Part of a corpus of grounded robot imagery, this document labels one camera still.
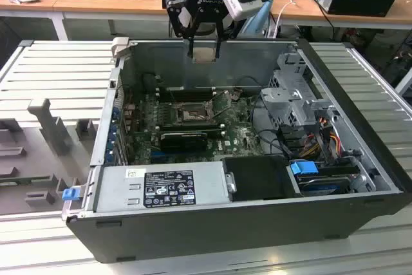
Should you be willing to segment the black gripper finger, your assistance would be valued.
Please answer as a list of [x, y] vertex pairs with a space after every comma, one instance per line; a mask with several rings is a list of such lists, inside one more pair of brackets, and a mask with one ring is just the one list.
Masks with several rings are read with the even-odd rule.
[[226, 41], [231, 34], [231, 28], [224, 28], [223, 21], [218, 21], [216, 23], [216, 44], [215, 44], [215, 54], [214, 58], [218, 59], [220, 57], [221, 43]]
[[185, 6], [184, 0], [166, 0], [166, 10], [174, 34], [188, 40], [189, 49], [187, 56], [193, 58], [195, 30], [191, 26], [192, 15]]

